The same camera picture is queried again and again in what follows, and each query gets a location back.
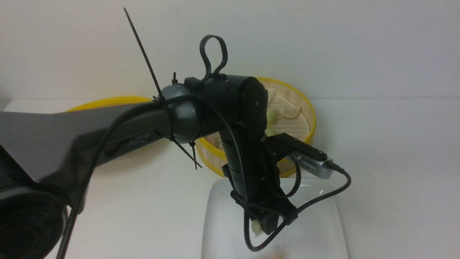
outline bamboo steamer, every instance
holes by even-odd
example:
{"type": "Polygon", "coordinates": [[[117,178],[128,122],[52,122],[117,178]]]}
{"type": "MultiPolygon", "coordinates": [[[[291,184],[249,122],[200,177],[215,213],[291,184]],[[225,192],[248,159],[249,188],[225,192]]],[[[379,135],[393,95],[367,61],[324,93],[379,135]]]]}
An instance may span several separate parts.
{"type": "MultiPolygon", "coordinates": [[[[294,87],[270,78],[257,78],[269,91],[268,108],[280,110],[286,106],[300,107],[300,114],[295,119],[286,119],[278,116],[278,122],[272,129],[278,134],[285,132],[293,137],[303,140],[304,143],[312,144],[316,127],[316,115],[310,101],[294,87]]],[[[200,138],[196,142],[196,149],[203,163],[213,172],[224,177],[222,166],[227,163],[225,153],[222,150],[218,133],[200,138]]],[[[294,163],[287,159],[278,162],[280,177],[288,177],[295,173],[294,163]]]]}

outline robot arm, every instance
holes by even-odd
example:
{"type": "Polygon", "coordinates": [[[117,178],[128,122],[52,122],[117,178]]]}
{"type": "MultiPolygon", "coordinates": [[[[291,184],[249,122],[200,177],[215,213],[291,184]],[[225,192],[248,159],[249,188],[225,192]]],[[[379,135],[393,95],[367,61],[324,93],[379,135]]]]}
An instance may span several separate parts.
{"type": "Polygon", "coordinates": [[[165,137],[190,143],[219,132],[228,160],[223,171],[232,198],[244,209],[244,238],[252,251],[263,249],[306,207],[350,185],[350,176],[321,151],[287,134],[264,134],[267,92],[254,77],[220,73],[227,60],[220,37],[206,36],[200,52],[205,77],[183,83],[174,78],[152,102],[57,114],[0,112],[0,258],[43,258],[62,235],[58,257],[63,258],[94,167],[165,137]],[[223,52],[213,73],[204,51],[212,37],[223,52]],[[276,166],[286,156],[297,163],[296,184],[288,194],[281,190],[276,166]],[[299,187],[299,165],[321,178],[339,171],[347,184],[297,208],[288,198],[299,187]],[[72,208],[69,217],[66,206],[72,208]],[[258,247],[250,241],[249,220],[270,234],[258,247]]]}

